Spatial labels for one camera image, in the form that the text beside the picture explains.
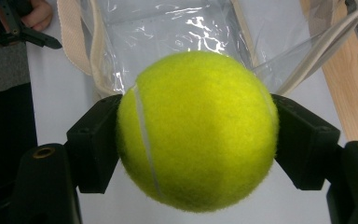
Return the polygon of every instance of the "human hand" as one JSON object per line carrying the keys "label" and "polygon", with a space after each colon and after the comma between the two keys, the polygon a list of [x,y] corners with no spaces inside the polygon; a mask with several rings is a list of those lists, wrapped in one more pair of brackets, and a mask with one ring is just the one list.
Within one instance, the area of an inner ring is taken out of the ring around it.
{"label": "human hand", "polygon": [[[25,26],[31,27],[36,31],[43,31],[50,23],[53,16],[51,5],[46,0],[30,0],[33,10],[26,16],[21,18]],[[7,23],[0,10],[0,18],[4,26],[7,28]]]}

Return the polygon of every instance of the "yellow tennis ball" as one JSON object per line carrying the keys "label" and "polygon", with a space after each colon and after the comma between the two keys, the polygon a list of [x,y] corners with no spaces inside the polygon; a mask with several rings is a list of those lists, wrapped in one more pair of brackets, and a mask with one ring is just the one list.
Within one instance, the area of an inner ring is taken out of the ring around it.
{"label": "yellow tennis ball", "polygon": [[148,196],[212,212],[249,195],[267,175],[278,123],[254,74],[227,56],[190,51],[138,76],[118,109],[117,146]]}

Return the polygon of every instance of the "transparent plastic sheet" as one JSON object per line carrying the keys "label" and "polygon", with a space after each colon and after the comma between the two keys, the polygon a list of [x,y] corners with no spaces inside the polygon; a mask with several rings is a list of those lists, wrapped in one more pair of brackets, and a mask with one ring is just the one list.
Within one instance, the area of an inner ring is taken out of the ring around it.
{"label": "transparent plastic sheet", "polygon": [[124,93],[151,63],[189,50],[229,55],[271,92],[286,94],[322,66],[358,22],[358,0],[337,22],[342,0],[78,1],[103,95]]}

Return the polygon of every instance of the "finger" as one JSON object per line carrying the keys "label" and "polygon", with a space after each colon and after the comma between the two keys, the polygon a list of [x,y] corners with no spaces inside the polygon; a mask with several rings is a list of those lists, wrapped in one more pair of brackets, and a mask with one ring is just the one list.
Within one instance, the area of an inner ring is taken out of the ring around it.
{"label": "finger", "polygon": [[32,28],[36,31],[43,31],[50,25],[51,18],[52,18],[52,15],[47,17],[45,20],[39,22],[38,24],[34,25]]}
{"label": "finger", "polygon": [[52,19],[52,8],[51,5],[44,0],[31,0],[31,4],[34,10],[21,18],[22,22],[28,27],[34,27],[37,24],[39,29],[48,27]]}

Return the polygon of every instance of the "screw hole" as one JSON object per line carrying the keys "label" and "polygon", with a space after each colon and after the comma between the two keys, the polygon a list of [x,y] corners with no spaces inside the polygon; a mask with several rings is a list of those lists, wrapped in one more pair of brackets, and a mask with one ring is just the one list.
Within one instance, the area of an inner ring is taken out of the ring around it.
{"label": "screw hole", "polygon": [[51,156],[55,152],[54,147],[42,147],[39,148],[33,155],[35,159],[44,159]]}

